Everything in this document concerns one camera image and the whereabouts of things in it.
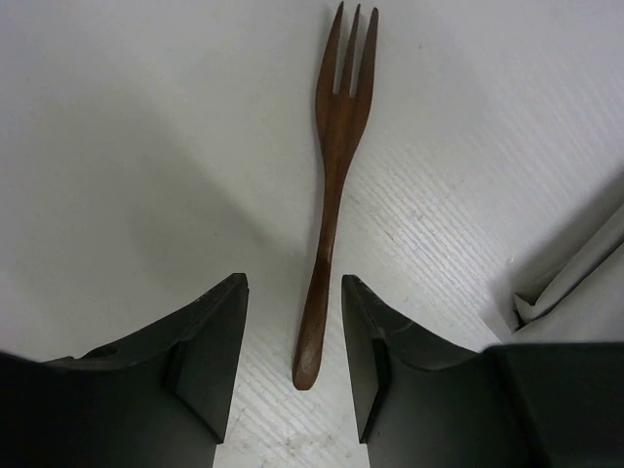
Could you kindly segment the grey cloth napkin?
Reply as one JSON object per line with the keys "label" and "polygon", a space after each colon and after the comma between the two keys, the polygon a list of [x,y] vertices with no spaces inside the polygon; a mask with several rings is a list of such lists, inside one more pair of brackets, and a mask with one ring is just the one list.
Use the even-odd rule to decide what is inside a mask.
{"label": "grey cloth napkin", "polygon": [[623,172],[530,260],[514,291],[516,342],[623,340]]}

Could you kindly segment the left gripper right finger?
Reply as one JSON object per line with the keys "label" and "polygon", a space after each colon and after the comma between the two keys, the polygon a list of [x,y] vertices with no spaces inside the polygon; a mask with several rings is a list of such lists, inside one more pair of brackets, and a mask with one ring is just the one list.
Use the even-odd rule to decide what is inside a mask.
{"label": "left gripper right finger", "polygon": [[373,467],[619,467],[619,343],[496,345],[428,331],[341,281],[358,437]]}

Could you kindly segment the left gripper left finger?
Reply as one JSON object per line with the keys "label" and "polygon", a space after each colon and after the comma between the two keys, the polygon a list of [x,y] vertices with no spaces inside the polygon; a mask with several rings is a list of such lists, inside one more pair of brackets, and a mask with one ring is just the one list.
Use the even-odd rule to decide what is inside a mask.
{"label": "left gripper left finger", "polygon": [[5,467],[210,467],[225,438],[248,310],[233,274],[81,358],[1,357]]}

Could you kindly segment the brown wooden fork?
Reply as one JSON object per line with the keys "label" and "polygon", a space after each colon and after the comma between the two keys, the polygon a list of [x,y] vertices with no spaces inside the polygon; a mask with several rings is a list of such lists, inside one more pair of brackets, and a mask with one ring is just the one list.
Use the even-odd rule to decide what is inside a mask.
{"label": "brown wooden fork", "polygon": [[292,361],[292,384],[299,391],[313,387],[321,368],[340,201],[369,120],[374,88],[379,10],[371,11],[358,70],[354,63],[359,11],[353,18],[344,61],[338,60],[343,13],[344,5],[340,4],[321,60],[315,93],[324,194],[318,247]]}

